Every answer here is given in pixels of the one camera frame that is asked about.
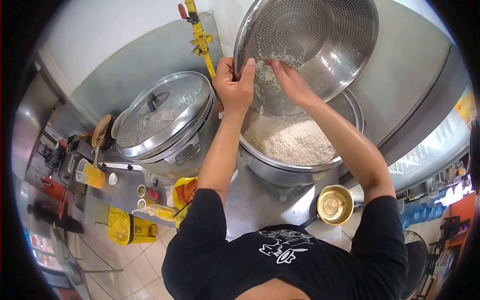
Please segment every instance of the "small metal cup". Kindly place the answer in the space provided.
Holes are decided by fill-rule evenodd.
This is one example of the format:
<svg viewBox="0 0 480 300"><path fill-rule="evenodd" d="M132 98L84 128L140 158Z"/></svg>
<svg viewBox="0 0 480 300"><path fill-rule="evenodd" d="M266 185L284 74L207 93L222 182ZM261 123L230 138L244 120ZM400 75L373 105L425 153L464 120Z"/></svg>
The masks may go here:
<svg viewBox="0 0 480 300"><path fill-rule="evenodd" d="M317 213L320 219L329 225L345 223L353 212L353 198L342 185L324 187L317 201Z"/></svg>

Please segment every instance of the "small white cup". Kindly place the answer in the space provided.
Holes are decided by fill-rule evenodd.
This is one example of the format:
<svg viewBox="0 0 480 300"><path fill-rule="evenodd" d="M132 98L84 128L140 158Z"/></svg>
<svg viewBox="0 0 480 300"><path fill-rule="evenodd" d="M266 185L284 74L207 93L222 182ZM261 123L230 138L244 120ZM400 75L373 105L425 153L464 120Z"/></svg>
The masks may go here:
<svg viewBox="0 0 480 300"><path fill-rule="evenodd" d="M115 185L117 184L118 181L119 181L119 178L115 173L111 173L110 176L108 177L108 183L110 185Z"/></svg>

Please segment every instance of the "red handle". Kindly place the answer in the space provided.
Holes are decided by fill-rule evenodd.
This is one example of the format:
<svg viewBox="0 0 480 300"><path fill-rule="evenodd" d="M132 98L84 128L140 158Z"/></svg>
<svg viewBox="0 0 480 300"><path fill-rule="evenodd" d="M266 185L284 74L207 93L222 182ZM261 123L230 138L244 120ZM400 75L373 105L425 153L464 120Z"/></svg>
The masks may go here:
<svg viewBox="0 0 480 300"><path fill-rule="evenodd" d="M183 4L181 3L179 3L179 13L182 19L188 18L187 12L185 11L185 7L183 7Z"/></svg>

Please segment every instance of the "stainless steel colander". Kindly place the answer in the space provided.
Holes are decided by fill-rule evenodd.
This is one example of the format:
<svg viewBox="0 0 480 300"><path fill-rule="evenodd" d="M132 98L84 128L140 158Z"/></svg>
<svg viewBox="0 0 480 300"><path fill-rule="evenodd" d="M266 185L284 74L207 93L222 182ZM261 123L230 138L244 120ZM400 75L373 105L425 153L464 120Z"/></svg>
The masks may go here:
<svg viewBox="0 0 480 300"><path fill-rule="evenodd" d="M256 58L252 108L267 116L302 113L262 59L281 59L297 68L312 90L328 101L365 67L377 36L373 0L257 0L237 34L234 78L240 78L247 58Z"/></svg>

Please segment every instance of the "black t-shirt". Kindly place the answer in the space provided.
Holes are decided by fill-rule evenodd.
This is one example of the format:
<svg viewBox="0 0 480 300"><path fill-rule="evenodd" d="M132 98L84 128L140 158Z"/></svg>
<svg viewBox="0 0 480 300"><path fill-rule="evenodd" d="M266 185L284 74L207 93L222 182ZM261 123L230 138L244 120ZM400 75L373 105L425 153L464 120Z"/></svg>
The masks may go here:
<svg viewBox="0 0 480 300"><path fill-rule="evenodd" d="M162 267L175 299L235 299L273 278L313 300L399 299L407 276L398 207L390 196L365 207L351 254L294 225L270 226L231 242L226 233L220 197L198 190Z"/></svg>

